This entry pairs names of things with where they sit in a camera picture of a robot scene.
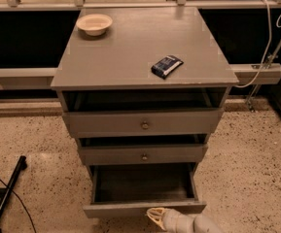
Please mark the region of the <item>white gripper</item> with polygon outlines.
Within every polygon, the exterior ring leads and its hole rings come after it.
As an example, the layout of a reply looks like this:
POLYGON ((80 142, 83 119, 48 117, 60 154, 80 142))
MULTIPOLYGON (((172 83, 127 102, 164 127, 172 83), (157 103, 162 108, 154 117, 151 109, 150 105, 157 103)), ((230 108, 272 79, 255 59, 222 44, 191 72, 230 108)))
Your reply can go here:
POLYGON ((193 218, 174 209, 150 208, 147 210, 147 217, 168 233, 194 233, 193 218))

